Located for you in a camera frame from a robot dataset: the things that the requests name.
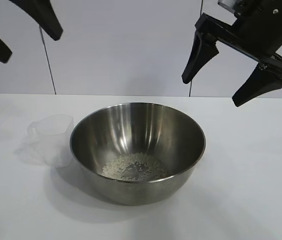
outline rice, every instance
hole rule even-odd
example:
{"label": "rice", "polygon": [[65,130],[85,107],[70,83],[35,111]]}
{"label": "rice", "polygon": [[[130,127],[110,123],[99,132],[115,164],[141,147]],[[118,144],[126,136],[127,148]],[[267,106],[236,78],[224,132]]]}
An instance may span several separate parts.
{"label": "rice", "polygon": [[135,153],[108,161],[101,175],[116,180],[139,182],[166,178],[170,173],[156,158]]}

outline clear plastic measuring cup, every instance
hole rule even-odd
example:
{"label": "clear plastic measuring cup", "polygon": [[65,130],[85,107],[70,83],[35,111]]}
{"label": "clear plastic measuring cup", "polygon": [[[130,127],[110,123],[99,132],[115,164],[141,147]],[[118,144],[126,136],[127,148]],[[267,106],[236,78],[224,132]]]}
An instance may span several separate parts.
{"label": "clear plastic measuring cup", "polygon": [[37,142],[35,151],[42,162],[55,168],[71,163],[70,137],[73,127],[73,117],[68,115],[48,116],[29,125],[28,136]]}

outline white table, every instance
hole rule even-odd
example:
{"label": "white table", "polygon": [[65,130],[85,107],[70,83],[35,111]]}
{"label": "white table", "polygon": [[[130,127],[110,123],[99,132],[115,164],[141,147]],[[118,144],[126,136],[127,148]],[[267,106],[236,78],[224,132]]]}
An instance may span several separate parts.
{"label": "white table", "polygon": [[[21,162],[26,127],[53,114],[75,123],[124,102],[177,108],[207,148],[190,180],[147,206],[101,201],[76,164]],[[282,99],[0,94],[0,240],[282,240]]]}

